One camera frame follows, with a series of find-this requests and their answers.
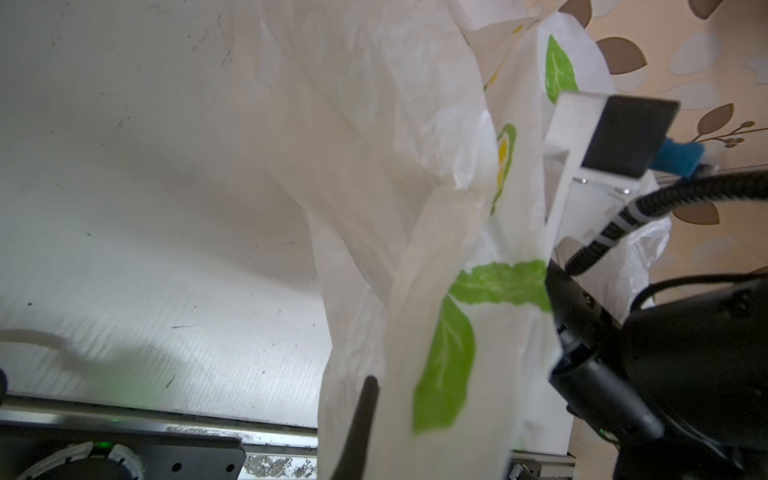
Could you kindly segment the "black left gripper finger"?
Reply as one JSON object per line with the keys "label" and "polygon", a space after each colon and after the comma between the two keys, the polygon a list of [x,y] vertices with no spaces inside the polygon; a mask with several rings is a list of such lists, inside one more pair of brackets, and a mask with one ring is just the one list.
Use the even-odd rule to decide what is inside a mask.
{"label": "black left gripper finger", "polygon": [[364,475],[371,428],[380,392],[376,377],[368,376],[332,480],[361,480]]}

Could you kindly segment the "white plastic bag lemon print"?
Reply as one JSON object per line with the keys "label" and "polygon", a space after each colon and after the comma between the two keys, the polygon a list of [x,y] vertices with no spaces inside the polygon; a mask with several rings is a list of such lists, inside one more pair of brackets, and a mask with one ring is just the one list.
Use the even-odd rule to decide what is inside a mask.
{"label": "white plastic bag lemon print", "polygon": [[243,110],[305,210],[331,351],[317,475],[337,471],[364,381],[365,479],[499,479],[567,450],[545,288],[565,91],[614,88],[571,15],[465,32],[448,1],[241,1]]}

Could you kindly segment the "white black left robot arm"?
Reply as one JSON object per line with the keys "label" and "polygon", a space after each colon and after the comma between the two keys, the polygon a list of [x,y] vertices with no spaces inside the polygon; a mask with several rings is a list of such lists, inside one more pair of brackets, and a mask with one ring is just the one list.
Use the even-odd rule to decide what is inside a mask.
{"label": "white black left robot arm", "polygon": [[3,479],[235,479],[245,462],[232,436],[1,422]]}

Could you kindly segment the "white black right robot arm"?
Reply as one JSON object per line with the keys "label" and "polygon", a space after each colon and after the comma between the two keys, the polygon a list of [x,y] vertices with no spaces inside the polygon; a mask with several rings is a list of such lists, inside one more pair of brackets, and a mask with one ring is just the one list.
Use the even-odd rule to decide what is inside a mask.
{"label": "white black right robot arm", "polygon": [[550,382],[618,450],[617,479],[767,475],[767,279],[756,273],[658,282],[615,320],[576,277],[635,227],[681,206],[763,201],[763,171],[686,180],[630,202],[546,288],[563,355]]}

